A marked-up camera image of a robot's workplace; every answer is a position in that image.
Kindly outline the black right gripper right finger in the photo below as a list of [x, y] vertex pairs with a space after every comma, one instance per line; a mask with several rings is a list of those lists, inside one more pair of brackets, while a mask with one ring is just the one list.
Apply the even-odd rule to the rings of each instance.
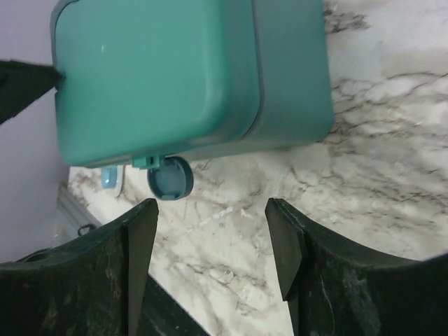
[[314, 222], [283, 199], [265, 215], [296, 335], [446, 335], [447, 256], [383, 253]]

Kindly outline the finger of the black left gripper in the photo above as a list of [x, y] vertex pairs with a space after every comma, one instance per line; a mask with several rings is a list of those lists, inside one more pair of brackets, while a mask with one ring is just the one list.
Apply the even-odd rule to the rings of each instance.
[[1, 124], [17, 116], [63, 79], [53, 66], [1, 60]]

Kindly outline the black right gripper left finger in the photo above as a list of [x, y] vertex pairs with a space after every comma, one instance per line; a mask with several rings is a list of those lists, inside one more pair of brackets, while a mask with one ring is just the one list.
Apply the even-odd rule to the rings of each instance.
[[135, 335], [158, 206], [121, 217], [56, 248], [1, 264], [2, 335]]

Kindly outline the teal medicine box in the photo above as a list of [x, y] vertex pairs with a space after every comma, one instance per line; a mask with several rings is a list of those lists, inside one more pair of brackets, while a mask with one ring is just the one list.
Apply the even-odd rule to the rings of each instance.
[[59, 1], [62, 160], [145, 169], [161, 200], [190, 162], [312, 144], [333, 125], [321, 1]]

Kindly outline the thermometer blister pack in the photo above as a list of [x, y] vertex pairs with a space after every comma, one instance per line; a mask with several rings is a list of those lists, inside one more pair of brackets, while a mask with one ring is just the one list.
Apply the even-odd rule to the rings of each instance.
[[101, 186], [115, 198], [119, 197], [123, 189], [125, 167], [115, 165], [101, 168]]

